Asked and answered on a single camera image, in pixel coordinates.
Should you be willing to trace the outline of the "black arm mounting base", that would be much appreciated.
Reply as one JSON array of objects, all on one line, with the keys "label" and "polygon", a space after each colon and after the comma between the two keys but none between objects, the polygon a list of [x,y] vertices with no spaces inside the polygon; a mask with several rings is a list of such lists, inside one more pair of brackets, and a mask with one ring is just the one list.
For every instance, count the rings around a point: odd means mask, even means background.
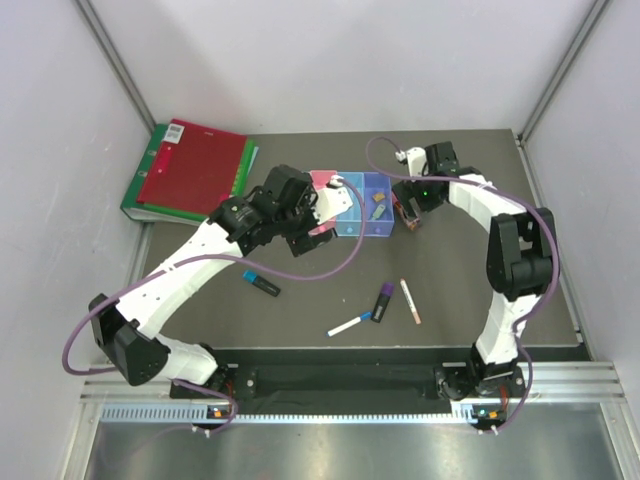
[{"label": "black arm mounting base", "polygon": [[[223,349],[221,369],[206,388],[227,394],[242,414],[446,413],[436,371],[461,368],[471,347],[322,347]],[[486,394],[524,391],[521,369],[513,381]]]}]

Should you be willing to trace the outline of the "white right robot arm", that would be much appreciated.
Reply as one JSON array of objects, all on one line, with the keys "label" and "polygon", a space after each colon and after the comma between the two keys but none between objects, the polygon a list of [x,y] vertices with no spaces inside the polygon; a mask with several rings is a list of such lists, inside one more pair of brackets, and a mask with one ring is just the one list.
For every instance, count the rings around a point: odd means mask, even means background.
[{"label": "white right robot arm", "polygon": [[484,329],[465,365],[441,367],[436,378],[451,400],[490,395],[515,379],[524,317],[552,284],[553,215],[498,194],[479,170],[460,165],[449,142],[396,150],[395,157],[409,173],[393,187],[395,208],[407,224],[415,226],[421,214],[450,204],[488,234],[486,275],[493,293]]}]

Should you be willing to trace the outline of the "white blue-capped marker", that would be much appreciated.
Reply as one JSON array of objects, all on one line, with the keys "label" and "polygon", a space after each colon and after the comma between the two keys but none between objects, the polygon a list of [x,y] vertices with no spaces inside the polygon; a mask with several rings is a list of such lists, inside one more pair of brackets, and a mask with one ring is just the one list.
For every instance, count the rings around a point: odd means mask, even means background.
[{"label": "white blue-capped marker", "polygon": [[350,329],[350,328],[352,328],[352,327],[354,327],[354,326],[356,326],[356,325],[358,325],[358,324],[360,324],[360,323],[362,323],[364,321],[369,320],[370,318],[371,318],[371,313],[370,312],[365,312],[365,313],[361,314],[358,317],[355,317],[355,318],[353,318],[353,319],[351,319],[351,320],[349,320],[347,322],[344,322],[343,324],[341,324],[341,325],[339,325],[337,327],[334,327],[333,329],[328,330],[326,335],[328,337],[334,337],[339,333],[342,333],[342,332],[344,332],[344,331],[346,331],[346,330],[348,330],[348,329]]}]

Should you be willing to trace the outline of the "purple plastic drawer box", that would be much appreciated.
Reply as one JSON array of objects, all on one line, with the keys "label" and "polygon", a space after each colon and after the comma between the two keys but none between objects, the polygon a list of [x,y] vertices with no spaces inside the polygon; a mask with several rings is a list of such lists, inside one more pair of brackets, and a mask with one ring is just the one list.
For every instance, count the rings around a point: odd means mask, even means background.
[{"label": "purple plastic drawer box", "polygon": [[376,172],[364,173],[366,210],[365,235],[389,237],[395,225],[390,178]]}]

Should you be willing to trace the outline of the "aluminium frame post right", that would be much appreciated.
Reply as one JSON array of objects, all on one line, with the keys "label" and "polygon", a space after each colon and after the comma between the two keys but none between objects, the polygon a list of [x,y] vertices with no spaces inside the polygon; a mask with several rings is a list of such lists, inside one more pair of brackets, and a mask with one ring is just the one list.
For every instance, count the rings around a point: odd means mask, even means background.
[{"label": "aluminium frame post right", "polygon": [[576,32],[571,37],[571,40],[561,55],[558,64],[546,82],[533,110],[527,117],[522,130],[516,135],[516,141],[520,147],[524,147],[524,145],[533,136],[540,121],[543,119],[556,94],[563,86],[574,64],[584,50],[585,45],[591,38],[611,4],[611,0],[596,0],[590,2],[586,14],[579,22]]}]

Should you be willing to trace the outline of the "light green highlighter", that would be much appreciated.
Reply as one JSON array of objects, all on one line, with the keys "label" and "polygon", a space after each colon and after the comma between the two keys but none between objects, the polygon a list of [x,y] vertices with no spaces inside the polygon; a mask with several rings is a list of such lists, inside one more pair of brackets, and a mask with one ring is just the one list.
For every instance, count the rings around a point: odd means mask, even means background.
[{"label": "light green highlighter", "polygon": [[387,211],[387,207],[384,204],[378,205],[371,214],[371,221],[379,221],[381,220]]}]

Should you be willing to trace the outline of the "green ring binder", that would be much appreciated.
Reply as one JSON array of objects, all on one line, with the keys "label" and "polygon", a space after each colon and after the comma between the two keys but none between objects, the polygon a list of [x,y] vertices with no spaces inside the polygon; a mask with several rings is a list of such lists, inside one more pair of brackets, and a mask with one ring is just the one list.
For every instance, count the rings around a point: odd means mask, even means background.
[{"label": "green ring binder", "polygon": [[244,192],[258,150],[245,135],[179,119],[159,124],[121,210],[133,221],[199,225]]}]

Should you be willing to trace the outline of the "white pink marker pen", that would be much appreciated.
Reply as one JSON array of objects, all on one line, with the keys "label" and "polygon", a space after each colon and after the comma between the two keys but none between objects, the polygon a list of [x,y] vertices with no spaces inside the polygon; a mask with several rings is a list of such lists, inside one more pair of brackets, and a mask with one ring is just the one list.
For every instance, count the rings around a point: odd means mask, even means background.
[{"label": "white pink marker pen", "polygon": [[407,301],[407,304],[408,304],[409,310],[410,310],[410,312],[412,314],[412,317],[414,319],[414,322],[417,325],[420,325],[421,324],[421,318],[420,318],[417,306],[415,304],[415,301],[413,299],[413,296],[411,294],[411,291],[409,289],[409,286],[408,286],[407,281],[406,281],[405,278],[401,278],[400,279],[400,286],[401,286],[402,292],[403,292],[403,294],[405,296],[405,299]]}]

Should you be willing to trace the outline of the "purple-capped black highlighter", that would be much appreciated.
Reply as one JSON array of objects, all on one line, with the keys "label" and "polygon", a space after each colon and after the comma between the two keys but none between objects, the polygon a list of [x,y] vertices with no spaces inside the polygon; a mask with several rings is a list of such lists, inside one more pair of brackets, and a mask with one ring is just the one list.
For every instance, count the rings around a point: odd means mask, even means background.
[{"label": "purple-capped black highlighter", "polygon": [[385,282],[379,295],[376,299],[374,307],[371,310],[371,320],[375,323],[380,323],[389,305],[394,292],[394,284],[391,282]]}]

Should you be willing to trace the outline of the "pink-capped marker tube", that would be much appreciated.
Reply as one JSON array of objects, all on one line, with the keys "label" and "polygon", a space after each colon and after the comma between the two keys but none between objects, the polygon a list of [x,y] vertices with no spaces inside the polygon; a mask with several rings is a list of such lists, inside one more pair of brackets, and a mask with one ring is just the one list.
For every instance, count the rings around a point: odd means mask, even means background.
[{"label": "pink-capped marker tube", "polygon": [[420,218],[406,210],[397,198],[394,198],[393,205],[397,215],[410,231],[415,231],[420,227]]}]

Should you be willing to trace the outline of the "light blue drawer box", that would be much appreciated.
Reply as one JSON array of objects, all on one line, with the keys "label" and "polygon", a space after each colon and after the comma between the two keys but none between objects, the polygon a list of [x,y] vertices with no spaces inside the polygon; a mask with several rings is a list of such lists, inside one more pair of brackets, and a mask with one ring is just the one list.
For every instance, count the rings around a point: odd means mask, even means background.
[{"label": "light blue drawer box", "polygon": [[[365,200],[364,174],[362,172],[340,171],[338,175],[352,184],[361,199]],[[356,195],[351,189],[347,189],[347,192],[350,195],[353,206],[348,211],[336,217],[335,230],[338,237],[357,237],[361,230],[362,212]]]}]

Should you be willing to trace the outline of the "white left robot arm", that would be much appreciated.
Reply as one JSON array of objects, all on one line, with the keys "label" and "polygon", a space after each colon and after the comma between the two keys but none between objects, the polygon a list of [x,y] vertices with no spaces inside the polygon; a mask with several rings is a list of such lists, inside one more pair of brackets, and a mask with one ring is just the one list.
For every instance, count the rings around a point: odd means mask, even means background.
[{"label": "white left robot arm", "polygon": [[327,243],[311,231],[350,208],[343,180],[316,189],[310,174],[280,165],[246,196],[232,196],[151,274],[91,320],[98,346],[131,386],[157,377],[185,380],[205,396],[226,387],[211,349],[162,335],[170,317],[209,280],[277,236],[300,256]]}]

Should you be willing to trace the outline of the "aluminium frame post left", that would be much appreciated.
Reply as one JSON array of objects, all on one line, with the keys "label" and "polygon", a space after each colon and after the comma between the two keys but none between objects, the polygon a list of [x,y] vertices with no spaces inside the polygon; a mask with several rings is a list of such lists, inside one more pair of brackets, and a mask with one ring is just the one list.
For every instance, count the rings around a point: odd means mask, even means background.
[{"label": "aluminium frame post left", "polygon": [[117,82],[129,100],[131,107],[142,122],[142,125],[146,131],[152,135],[157,126],[157,121],[144,99],[140,88],[136,84],[130,69],[122,58],[112,36],[108,32],[98,10],[93,2],[89,0],[71,0],[71,4],[88,28],[98,49],[104,56]]}]

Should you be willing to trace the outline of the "pink plastic drawer box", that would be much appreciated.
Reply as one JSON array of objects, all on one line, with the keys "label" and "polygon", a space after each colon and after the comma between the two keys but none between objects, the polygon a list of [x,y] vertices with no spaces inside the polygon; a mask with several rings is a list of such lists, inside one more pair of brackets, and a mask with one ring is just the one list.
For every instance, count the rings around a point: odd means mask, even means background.
[{"label": "pink plastic drawer box", "polygon": [[327,188],[327,184],[331,181],[332,177],[337,174],[336,170],[311,170],[310,176],[312,179],[313,187],[316,192],[319,194],[319,199],[317,202],[317,209],[321,213],[320,223],[315,229],[311,230],[309,234],[311,236],[318,236],[321,233],[325,233],[335,228],[336,226],[336,217],[328,217],[326,214],[326,210],[328,208],[328,200],[325,195],[325,189]]}]

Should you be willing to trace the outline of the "red ring binder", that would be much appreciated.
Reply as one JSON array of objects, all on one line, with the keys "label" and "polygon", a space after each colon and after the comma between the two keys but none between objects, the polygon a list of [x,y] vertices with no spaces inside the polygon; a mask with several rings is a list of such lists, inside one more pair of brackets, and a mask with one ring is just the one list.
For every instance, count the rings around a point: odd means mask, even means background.
[{"label": "red ring binder", "polygon": [[174,119],[167,126],[138,200],[208,214],[231,194],[248,138]]}]

